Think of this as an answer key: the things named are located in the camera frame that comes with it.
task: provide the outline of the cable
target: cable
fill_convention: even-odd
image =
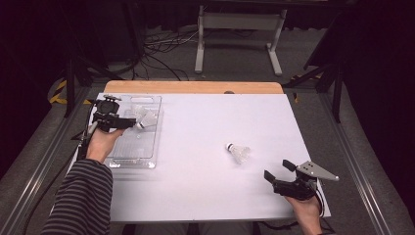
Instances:
[[[286,224],[286,225],[281,225],[281,226],[272,226],[270,224],[268,224],[265,221],[260,221],[259,223],[265,225],[267,228],[272,229],[272,230],[291,230],[292,227],[299,225],[299,223],[297,221],[292,222],[290,224]]]
[[[180,38],[179,36],[175,37],[175,38],[171,38],[171,39],[166,39],[166,40],[158,40],[158,41],[153,41],[153,42],[146,42],[144,43],[145,45],[156,45],[156,44],[164,44],[164,43],[172,43],[174,41],[177,42],[178,45],[182,45],[186,42],[192,41],[191,39],[197,34],[197,31],[194,31],[193,34],[191,36],[189,36],[188,38]]]
[[[164,65],[168,70],[170,70],[173,74],[174,74],[174,76],[176,76],[177,77],[177,79],[179,80],[179,81],[181,81],[181,79],[180,79],[180,77],[177,75],[177,73],[173,70],[173,69],[171,69],[168,65],[166,65],[164,62],[162,62],[161,60],[159,60],[159,59],[157,59],[156,57],[153,57],[153,56],[151,56],[151,55],[146,55],[146,56],[148,56],[148,57],[150,57],[150,58],[152,58],[152,59],[154,59],[154,60],[156,60],[156,61],[158,61],[160,64],[162,64],[162,65]]]
[[[132,77],[131,80],[134,80],[135,78],[135,67],[132,67]]]
[[[79,132],[78,134],[76,134],[75,136],[71,137],[72,139],[75,139],[77,136],[79,136],[80,134],[86,134],[87,130],[88,130],[88,125],[89,125],[89,119],[91,117],[92,114],[92,110],[95,106],[97,101],[92,102],[92,104],[89,106],[89,110],[88,110],[88,114],[87,114],[87,118],[86,118],[86,123],[85,123],[85,129],[82,130],[81,132]],[[26,222],[24,224],[24,228],[23,228],[23,235],[26,234],[28,225],[30,223],[31,218],[33,217],[34,212],[36,211],[37,207],[39,206],[40,202],[42,201],[42,199],[45,197],[46,193],[49,191],[50,187],[53,185],[53,183],[55,182],[55,180],[59,177],[59,175],[61,175],[62,171],[65,169],[65,167],[67,166],[67,164],[70,162],[70,160],[73,158],[73,155],[76,153],[76,150],[78,149],[78,146],[76,146],[76,148],[73,150],[73,152],[70,154],[69,158],[67,159],[67,161],[65,162],[65,164],[61,167],[61,169],[59,169],[58,173],[54,176],[54,178],[52,179],[51,182],[49,182],[48,186],[46,186],[46,189],[43,191],[43,193],[40,195],[39,199],[37,200],[36,204],[33,206],[33,209],[30,211],[30,214],[27,216]]]
[[[329,232],[331,232],[331,233],[336,233],[336,231],[333,229],[333,227],[329,224],[329,222],[324,218],[324,211],[326,210],[326,208],[325,208],[325,203],[324,203],[324,200],[323,200],[323,195],[321,194],[321,192],[320,192],[320,190],[317,188],[317,190],[316,190],[316,198],[317,198],[317,200],[318,200],[318,203],[320,204],[320,207],[321,207],[321,213],[320,213],[320,218],[321,218],[321,220],[323,220],[325,223],[326,223],[326,225],[327,226],[329,226],[328,228],[327,227],[323,227],[323,225],[320,225],[321,226],[321,229],[323,229],[323,230],[325,230],[325,231],[329,231]]]
[[[149,77],[149,71],[147,70],[147,68],[143,65],[143,61],[140,61],[141,66],[144,68],[144,70],[146,71],[146,75],[147,75],[147,80],[150,80]]]
[[[125,68],[119,69],[119,70],[109,70],[109,72],[111,72],[115,75],[123,74],[125,72],[130,71],[132,68],[134,68],[138,64],[138,61],[139,60],[132,60],[131,65],[129,65]],[[94,77],[106,77],[104,74],[101,74],[100,72],[97,72],[97,71],[89,70],[88,72],[91,73],[91,75],[94,76]]]
[[[198,32],[197,30],[183,31],[183,33],[184,33],[183,37],[188,35],[189,33],[195,32],[195,31]],[[167,36],[164,37],[164,38],[159,38],[158,35],[162,35],[162,34],[167,34]],[[150,44],[150,43],[155,43],[155,42],[168,42],[172,39],[179,38],[179,36],[180,36],[180,32],[177,32],[177,35],[174,35],[174,36],[170,37],[171,34],[172,34],[171,32],[160,32],[160,33],[147,35],[146,37],[149,38],[147,40],[150,40],[150,42],[146,42],[146,39],[145,39],[145,44]]]
[[[189,79],[189,76],[187,75],[187,73],[186,73],[186,71],[184,71],[184,70],[178,70],[178,69],[165,69],[165,68],[159,68],[159,67],[154,67],[154,66],[151,66],[151,65],[149,65],[149,64],[147,64],[147,63],[145,63],[145,62],[141,62],[142,63],[142,66],[143,66],[143,68],[146,70],[146,72],[147,72],[147,68],[144,66],[144,65],[146,65],[146,66],[148,66],[148,67],[150,67],[150,68],[153,68],[153,69],[157,69],[157,70],[171,70],[171,71],[181,71],[185,76],[186,76],[186,79],[187,80],[190,80]]]
[[[158,33],[146,35],[146,36],[144,36],[144,42],[146,43],[146,40],[150,40],[150,41],[166,40],[167,38],[170,37],[171,34],[172,33],[170,31],[166,31],[166,32],[158,32]]]
[[[71,153],[70,157],[67,159],[67,161],[65,162],[65,164],[61,167],[61,169],[58,171],[58,173],[52,179],[52,181],[48,184],[48,186],[46,186],[46,189],[43,191],[43,193],[40,195],[39,199],[37,200],[36,204],[33,206],[33,209],[31,210],[30,214],[27,216],[26,222],[24,224],[23,235],[26,234],[26,231],[27,231],[28,225],[30,223],[30,220],[33,217],[33,214],[36,211],[37,207],[39,206],[40,202],[42,202],[43,197],[45,197],[46,193],[49,191],[50,187],[53,185],[53,183],[58,178],[58,176],[61,175],[62,171],[65,169],[65,167],[67,166],[67,164],[72,159],[73,155],[76,153],[76,150],[77,150],[77,146],[76,146],[75,150]]]

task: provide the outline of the striped sleeve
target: striped sleeve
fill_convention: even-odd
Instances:
[[[109,234],[113,175],[93,160],[73,164],[41,234]]]

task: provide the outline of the metal frame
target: metal frame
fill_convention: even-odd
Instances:
[[[345,161],[353,177],[354,183],[356,184],[357,190],[359,191],[360,197],[369,216],[372,220],[373,225],[377,234],[392,234],[384,215],[382,214],[372,186],[369,180],[365,176],[363,170],[360,168],[359,163],[352,151],[352,148],[348,142],[347,136],[341,124],[337,123],[332,116],[330,98],[328,94],[319,94],[320,102],[323,105],[324,111],[330,120],[330,123],[335,130],[337,140],[339,141],[341,148],[345,154]]]
[[[0,231],[0,234],[15,234],[16,229],[21,224],[24,215],[26,214],[30,203],[33,201],[34,197],[39,190],[46,173],[48,172],[53,160],[58,154],[58,151],[63,142],[64,136],[67,133],[70,125],[72,124],[74,118],[77,115],[79,108],[82,106],[83,101],[86,99],[89,92],[89,88],[81,87],[78,95],[76,96],[75,106],[70,112],[68,118],[64,118],[59,125],[55,136],[53,137],[51,143],[46,150],[46,153],[43,155],[42,159],[39,161],[39,165],[34,171],[33,175],[28,180],[21,196],[19,197],[18,202],[13,208],[11,214],[9,215],[4,227]]]
[[[195,73],[202,73],[204,65],[204,30],[205,28],[233,28],[233,29],[256,29],[274,30],[274,38],[271,43],[267,43],[267,51],[271,60],[272,68],[277,76],[282,75],[280,63],[275,53],[278,39],[284,25],[287,10],[282,10],[279,15],[259,15],[259,14],[223,14],[205,13],[204,6],[199,9],[199,41],[196,54]]]

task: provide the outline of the human hand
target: human hand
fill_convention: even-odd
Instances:
[[[124,129],[117,129],[111,133],[104,132],[97,128],[89,142],[86,152],[86,159],[92,159],[101,164],[113,150],[116,139],[122,135]]]
[[[297,222],[303,234],[315,235],[322,233],[320,225],[320,204],[316,196],[304,201],[291,197],[285,197],[285,199],[293,207]]]

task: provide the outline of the transparent plastic container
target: transparent plastic container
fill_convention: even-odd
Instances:
[[[136,118],[115,142],[105,160],[110,168],[154,168],[161,134],[161,96],[121,96],[120,118]]]

